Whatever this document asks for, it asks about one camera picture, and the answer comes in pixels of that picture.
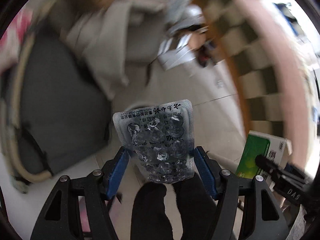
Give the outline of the beige cloth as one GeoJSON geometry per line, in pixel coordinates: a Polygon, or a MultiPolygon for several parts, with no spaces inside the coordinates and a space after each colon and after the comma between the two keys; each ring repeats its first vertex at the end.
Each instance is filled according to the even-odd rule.
{"type": "Polygon", "coordinates": [[[88,64],[108,100],[129,84],[127,63],[156,59],[166,12],[159,0],[116,0],[106,10],[85,14],[69,31],[67,44],[88,64]]]}

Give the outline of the grey folded cot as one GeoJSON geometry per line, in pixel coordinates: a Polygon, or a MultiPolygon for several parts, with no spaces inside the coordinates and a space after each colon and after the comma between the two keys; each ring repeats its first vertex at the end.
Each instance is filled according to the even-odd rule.
{"type": "Polygon", "coordinates": [[[52,29],[28,34],[4,75],[1,147],[12,186],[52,178],[99,152],[110,138],[111,103],[87,64],[52,29]]]}

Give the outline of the person's black trouser legs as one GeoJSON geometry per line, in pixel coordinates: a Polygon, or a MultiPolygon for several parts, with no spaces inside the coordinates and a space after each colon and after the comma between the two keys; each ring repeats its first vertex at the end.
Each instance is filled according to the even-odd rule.
{"type": "Polygon", "coordinates": [[[131,239],[174,239],[181,223],[181,239],[208,239],[217,207],[198,174],[172,184],[175,204],[165,202],[167,187],[147,182],[137,192],[131,216],[131,239]]]}

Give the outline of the pink flower tissue pack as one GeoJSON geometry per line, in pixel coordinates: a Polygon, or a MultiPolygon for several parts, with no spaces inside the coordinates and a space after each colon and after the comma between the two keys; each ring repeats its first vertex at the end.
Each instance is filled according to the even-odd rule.
{"type": "Polygon", "coordinates": [[[27,32],[33,11],[23,7],[12,22],[9,24],[7,30],[1,38],[1,73],[9,69],[18,61],[21,44],[25,33],[27,32]]]}

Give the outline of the green white box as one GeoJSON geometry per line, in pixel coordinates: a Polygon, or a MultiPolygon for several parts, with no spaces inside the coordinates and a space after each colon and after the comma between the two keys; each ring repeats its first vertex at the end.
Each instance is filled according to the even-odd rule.
{"type": "Polygon", "coordinates": [[[261,175],[264,179],[270,180],[268,174],[256,165],[255,158],[262,155],[284,168],[291,153],[290,140],[266,133],[249,131],[235,174],[249,179],[261,175]]]}

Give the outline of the silver pill blister pack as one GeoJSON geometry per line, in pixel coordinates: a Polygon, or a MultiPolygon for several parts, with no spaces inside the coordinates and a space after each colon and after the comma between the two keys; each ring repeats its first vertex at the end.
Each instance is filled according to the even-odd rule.
{"type": "Polygon", "coordinates": [[[113,124],[147,181],[173,184],[194,176],[194,119],[189,100],[117,112],[113,124]]]}

